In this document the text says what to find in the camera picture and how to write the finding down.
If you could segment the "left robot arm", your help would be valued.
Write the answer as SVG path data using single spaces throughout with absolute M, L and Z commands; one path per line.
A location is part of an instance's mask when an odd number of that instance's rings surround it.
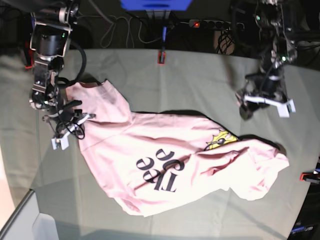
M 235 93 L 240 117 L 247 121 L 256 111 L 273 106 L 279 117 L 288 118 L 296 108 L 288 96 L 284 67 L 298 54 L 295 41 L 286 36 L 284 1 L 257 1 L 254 20 L 263 50 L 257 72 L 247 74 L 244 86 Z

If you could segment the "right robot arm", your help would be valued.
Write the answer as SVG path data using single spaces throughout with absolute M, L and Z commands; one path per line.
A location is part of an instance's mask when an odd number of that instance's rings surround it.
M 46 113 L 43 118 L 45 122 L 55 122 L 52 129 L 55 141 L 69 135 L 78 140 L 84 139 L 83 123 L 93 118 L 92 114 L 73 110 L 82 101 L 66 101 L 62 95 L 63 90 L 80 82 L 87 64 L 84 49 L 71 39 L 79 6 L 78 0 L 62 0 L 31 13 L 34 20 L 30 39 L 30 49 L 34 51 L 34 82 L 29 102 L 33 109 Z M 73 80 L 59 76 L 70 46 L 78 50 L 81 56 L 81 67 Z

